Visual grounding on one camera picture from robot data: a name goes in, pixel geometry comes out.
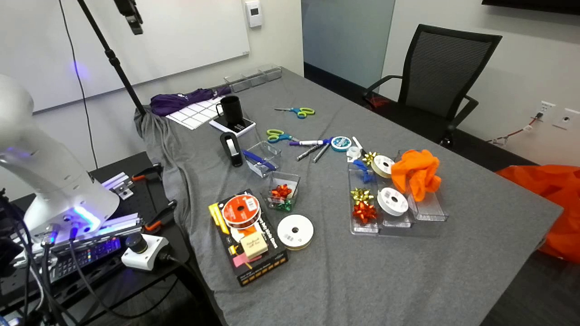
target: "gray tablecloth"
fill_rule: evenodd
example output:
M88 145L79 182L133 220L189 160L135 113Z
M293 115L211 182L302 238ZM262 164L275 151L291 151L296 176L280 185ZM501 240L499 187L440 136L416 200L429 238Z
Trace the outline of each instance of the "gray tablecloth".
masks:
M559 212L287 71L238 98L257 122L240 144L255 144L276 127L302 140L356 136L387 156L429 149L440 158L438 196L449 220L438 238L353 238L344 154L327 151L318 164L295 162L300 149L280 145L282 171L302 178L293 212L311 220L315 238L305 250L291 252L286 267L238 289L206 207L244 189L262 198L266 182L246 167L231 169L209 126L186 131L146 115L139 126L146 153L164 165L166 196L179 203L177 221L228 325L478 325ZM295 120L273 111L289 106L316 115ZM280 218L264 212L273 223Z

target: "microphone stand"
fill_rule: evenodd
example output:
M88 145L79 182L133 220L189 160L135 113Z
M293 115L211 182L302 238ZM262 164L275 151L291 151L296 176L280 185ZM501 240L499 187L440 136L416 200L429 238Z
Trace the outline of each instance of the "microphone stand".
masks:
M141 116L144 116L144 107L142 107L142 104L139 102L139 98L137 98L137 95L133 93L133 89L131 89L131 86L130 86L124 71L121 69L121 62L115 58L115 55L113 55L113 51L108 48L102 33L101 33L99 28L95 26L95 22L93 22L93 19L92 19L92 15L90 15L84 0L77 0L77 4L79 4L79 8L81 8L81 11L84 13L84 17L86 17L92 31L93 31L95 37L97 37L97 40L101 42L101 46L102 46L102 49L104 49L104 55L106 55L106 58L108 58L108 62L110 62L110 66L113 68L115 75L121 78L121 82L122 82L122 86L124 86L124 91L128 93L131 104L135 106L137 113L139 113Z

